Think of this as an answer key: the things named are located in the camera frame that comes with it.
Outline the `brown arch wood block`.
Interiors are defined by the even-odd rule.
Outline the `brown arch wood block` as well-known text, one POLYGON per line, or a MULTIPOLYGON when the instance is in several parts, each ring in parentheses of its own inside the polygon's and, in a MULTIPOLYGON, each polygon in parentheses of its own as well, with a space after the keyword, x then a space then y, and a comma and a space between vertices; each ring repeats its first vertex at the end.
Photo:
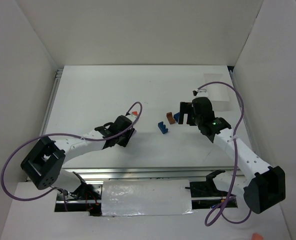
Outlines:
POLYGON ((173 125, 176 123, 176 120, 174 119, 172 112, 167 112, 166 118, 167 118, 170 125, 173 125))

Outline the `blue notched wood block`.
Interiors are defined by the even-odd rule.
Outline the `blue notched wood block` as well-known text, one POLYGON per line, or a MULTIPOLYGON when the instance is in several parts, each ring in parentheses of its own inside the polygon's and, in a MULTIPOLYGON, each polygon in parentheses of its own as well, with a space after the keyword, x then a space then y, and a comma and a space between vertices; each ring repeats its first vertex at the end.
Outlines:
POLYGON ((168 133, 168 128, 166 127, 166 125, 164 124, 163 121, 159 122, 157 124, 157 126, 158 126, 158 128, 159 128, 159 130, 161 131, 162 134, 168 133))

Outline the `blue triangular wood block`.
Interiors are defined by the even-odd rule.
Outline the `blue triangular wood block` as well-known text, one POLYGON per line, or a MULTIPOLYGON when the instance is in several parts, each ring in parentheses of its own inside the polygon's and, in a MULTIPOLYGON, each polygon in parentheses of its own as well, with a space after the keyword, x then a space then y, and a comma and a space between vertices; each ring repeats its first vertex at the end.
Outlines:
POLYGON ((180 113, 178 112, 178 113, 174 114, 173 118, 175 119, 176 122, 178 122, 179 118, 180 118, 180 113))

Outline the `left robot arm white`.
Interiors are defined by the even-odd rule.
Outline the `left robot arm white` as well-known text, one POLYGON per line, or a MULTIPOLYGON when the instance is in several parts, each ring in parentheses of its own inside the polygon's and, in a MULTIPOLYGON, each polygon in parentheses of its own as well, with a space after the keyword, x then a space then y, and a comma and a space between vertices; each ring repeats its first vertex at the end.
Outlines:
POLYGON ((114 122, 96 127, 77 138, 52 140, 42 137, 21 162, 21 169, 38 190, 48 187, 65 190, 77 198, 83 198, 93 187, 76 172, 63 169, 66 162, 94 151, 102 151, 115 145, 126 147, 133 133, 136 115, 120 115, 114 122))

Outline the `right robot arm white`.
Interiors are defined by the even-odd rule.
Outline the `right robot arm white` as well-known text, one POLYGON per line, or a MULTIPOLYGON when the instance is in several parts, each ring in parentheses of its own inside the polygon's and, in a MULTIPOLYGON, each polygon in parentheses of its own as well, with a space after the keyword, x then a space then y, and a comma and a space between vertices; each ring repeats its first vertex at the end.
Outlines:
POLYGON ((232 195, 242 197, 255 214, 260 214, 286 198, 286 176, 284 170, 272 167, 256 155, 239 137, 231 125, 222 117, 216 117, 211 101, 197 97, 192 102, 179 105, 178 124, 197 126, 200 133, 222 149, 237 163, 245 180, 236 180, 232 195))

